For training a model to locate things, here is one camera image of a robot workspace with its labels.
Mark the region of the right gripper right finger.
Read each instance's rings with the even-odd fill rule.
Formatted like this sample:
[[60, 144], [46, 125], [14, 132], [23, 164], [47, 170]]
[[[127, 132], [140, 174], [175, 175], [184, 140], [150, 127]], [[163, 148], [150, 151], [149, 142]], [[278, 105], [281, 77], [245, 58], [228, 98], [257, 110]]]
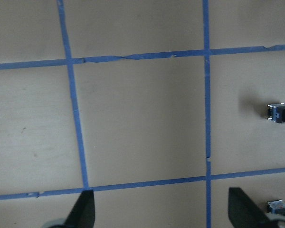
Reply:
[[239, 187], [228, 190], [228, 218], [234, 228], [278, 228]]

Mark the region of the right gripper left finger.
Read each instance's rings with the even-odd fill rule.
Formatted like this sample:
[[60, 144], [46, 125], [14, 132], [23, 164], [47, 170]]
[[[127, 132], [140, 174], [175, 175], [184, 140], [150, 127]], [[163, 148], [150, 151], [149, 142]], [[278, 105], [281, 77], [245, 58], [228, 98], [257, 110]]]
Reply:
[[63, 228], [93, 228], [95, 224], [95, 198], [93, 190], [84, 190], [74, 204]]

